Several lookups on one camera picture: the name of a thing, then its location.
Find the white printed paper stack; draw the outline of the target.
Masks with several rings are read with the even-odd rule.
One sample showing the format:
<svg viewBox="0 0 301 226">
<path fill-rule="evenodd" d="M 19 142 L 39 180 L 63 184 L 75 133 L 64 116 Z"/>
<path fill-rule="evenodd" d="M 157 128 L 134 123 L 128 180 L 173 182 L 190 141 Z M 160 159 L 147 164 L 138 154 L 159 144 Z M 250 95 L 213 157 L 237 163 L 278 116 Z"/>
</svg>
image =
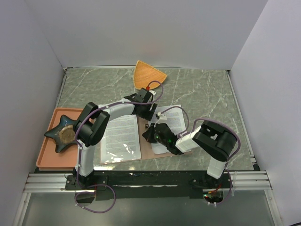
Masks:
<svg viewBox="0 0 301 226">
<path fill-rule="evenodd" d="M 161 113 L 167 109 L 167 111 L 164 112 L 167 121 L 164 121 L 164 123 L 168 125 L 170 130 L 175 135 L 179 134 L 180 132 L 186 129 L 183 111 L 180 109 L 180 107 L 181 105 L 170 105 L 170 106 L 157 107 L 155 110 L 155 114 L 157 114 L 158 112 Z M 155 154 L 162 155 L 162 154 L 170 153 L 170 151 L 159 142 L 151 144 L 151 147 Z"/>
</svg>

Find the white printed paper sheet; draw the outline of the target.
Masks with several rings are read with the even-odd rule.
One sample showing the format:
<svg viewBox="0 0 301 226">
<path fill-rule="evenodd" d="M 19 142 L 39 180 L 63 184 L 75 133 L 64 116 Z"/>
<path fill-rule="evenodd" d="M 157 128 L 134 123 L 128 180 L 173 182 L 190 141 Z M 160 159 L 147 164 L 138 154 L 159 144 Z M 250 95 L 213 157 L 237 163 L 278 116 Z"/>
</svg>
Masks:
<svg viewBox="0 0 301 226">
<path fill-rule="evenodd" d="M 127 115 L 108 122 L 100 144 L 100 163 L 135 161 L 141 157 L 137 117 Z"/>
</svg>

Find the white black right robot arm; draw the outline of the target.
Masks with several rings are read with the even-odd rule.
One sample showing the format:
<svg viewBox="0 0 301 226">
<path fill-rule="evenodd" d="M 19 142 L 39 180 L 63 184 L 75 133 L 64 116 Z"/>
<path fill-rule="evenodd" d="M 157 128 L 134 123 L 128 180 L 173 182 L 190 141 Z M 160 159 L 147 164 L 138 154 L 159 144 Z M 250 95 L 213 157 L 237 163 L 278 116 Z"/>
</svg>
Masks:
<svg viewBox="0 0 301 226">
<path fill-rule="evenodd" d="M 160 143 L 173 155 L 182 155 L 200 147 L 210 156 L 206 184 L 215 188 L 229 160 L 240 150 L 238 135 L 228 126 L 215 120 L 198 118 L 190 132 L 177 137 L 166 123 L 152 123 L 142 136 L 148 143 Z"/>
</svg>

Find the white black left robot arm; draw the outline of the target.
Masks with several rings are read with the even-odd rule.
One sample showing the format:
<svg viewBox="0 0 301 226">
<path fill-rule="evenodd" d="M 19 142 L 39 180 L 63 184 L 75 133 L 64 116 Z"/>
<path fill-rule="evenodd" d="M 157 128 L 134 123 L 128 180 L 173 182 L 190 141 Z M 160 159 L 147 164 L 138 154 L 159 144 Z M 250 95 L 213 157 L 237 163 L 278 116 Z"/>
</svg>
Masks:
<svg viewBox="0 0 301 226">
<path fill-rule="evenodd" d="M 78 145 L 77 163 L 73 174 L 78 186 L 89 189 L 93 184 L 95 145 L 102 140 L 108 123 L 128 115 L 151 120 L 157 107 L 155 102 L 154 94 L 147 87 L 114 103 L 101 106 L 93 102 L 86 104 L 73 125 Z"/>
</svg>

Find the pink brown file folder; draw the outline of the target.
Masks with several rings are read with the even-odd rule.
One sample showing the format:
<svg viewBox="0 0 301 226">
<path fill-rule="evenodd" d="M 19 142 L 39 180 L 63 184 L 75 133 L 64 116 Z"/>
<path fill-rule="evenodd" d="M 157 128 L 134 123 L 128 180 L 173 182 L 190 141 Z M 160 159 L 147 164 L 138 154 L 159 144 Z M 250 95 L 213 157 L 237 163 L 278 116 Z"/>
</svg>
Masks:
<svg viewBox="0 0 301 226">
<path fill-rule="evenodd" d="M 149 122 L 147 120 L 139 118 L 139 117 L 137 117 L 137 121 L 138 121 L 138 133 L 139 133 L 140 149 L 141 149 L 141 156 L 142 156 L 141 159 L 139 159 L 139 160 L 172 157 L 173 154 L 171 154 L 171 153 L 166 153 L 166 154 L 162 154 L 162 155 L 154 154 L 154 152 L 152 151 L 151 144 L 146 142 L 146 140 L 142 137 L 142 133 L 144 133 L 146 131 L 146 128 L 148 127 Z M 105 164 L 100 163 L 100 150 L 97 151 L 97 153 L 99 154 L 99 160 L 96 160 L 95 162 L 98 163 L 99 165 L 105 165 Z"/>
</svg>

